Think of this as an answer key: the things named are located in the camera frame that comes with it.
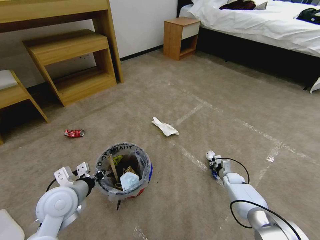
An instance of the white bedsheet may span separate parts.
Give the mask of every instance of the white bedsheet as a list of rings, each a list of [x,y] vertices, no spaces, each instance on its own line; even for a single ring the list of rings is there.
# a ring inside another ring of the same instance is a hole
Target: white bedsheet
[[[302,10],[320,6],[270,0],[266,10],[220,10],[214,1],[197,0],[183,7],[180,16],[188,12],[202,27],[320,57],[320,25],[294,19]]]

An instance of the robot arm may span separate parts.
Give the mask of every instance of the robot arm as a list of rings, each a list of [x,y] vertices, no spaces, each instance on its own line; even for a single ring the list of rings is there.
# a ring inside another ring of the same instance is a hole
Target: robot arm
[[[266,201],[257,190],[238,173],[231,171],[229,159],[221,158],[213,151],[207,152],[206,157],[213,177],[222,179],[228,191],[230,207],[234,205],[239,216],[249,221],[250,227],[241,225],[254,229],[255,240],[309,240],[296,224],[287,222],[268,209]]]
[[[85,162],[77,166],[74,173],[78,176],[76,180],[70,167],[60,168],[54,173],[60,187],[47,191],[38,201],[36,215],[41,225],[28,240],[57,240],[58,232],[77,219],[85,208],[85,198],[94,187],[95,180],[103,178],[91,177]]]

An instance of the bed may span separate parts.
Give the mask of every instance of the bed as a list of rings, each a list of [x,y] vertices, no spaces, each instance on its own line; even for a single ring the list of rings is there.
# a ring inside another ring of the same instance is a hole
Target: bed
[[[219,10],[224,0],[179,0],[178,15],[201,20],[197,49],[269,68],[320,88],[320,25],[294,19],[310,6],[268,1],[266,10]]]

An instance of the black bed base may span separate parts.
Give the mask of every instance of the black bed base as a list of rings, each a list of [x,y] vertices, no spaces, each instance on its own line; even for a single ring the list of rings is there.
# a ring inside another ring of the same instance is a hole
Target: black bed base
[[[178,15],[181,7],[188,4],[192,2],[179,0]],[[226,61],[289,77],[297,83],[304,84],[304,90],[313,86],[320,76],[320,58],[318,57],[206,28],[199,30],[197,50],[221,57]]]

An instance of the wooden nightstand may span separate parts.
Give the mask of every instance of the wooden nightstand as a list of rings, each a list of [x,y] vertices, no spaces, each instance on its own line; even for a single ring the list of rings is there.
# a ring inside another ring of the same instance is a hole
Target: wooden nightstand
[[[180,60],[196,51],[200,20],[180,17],[164,22],[163,54]]]

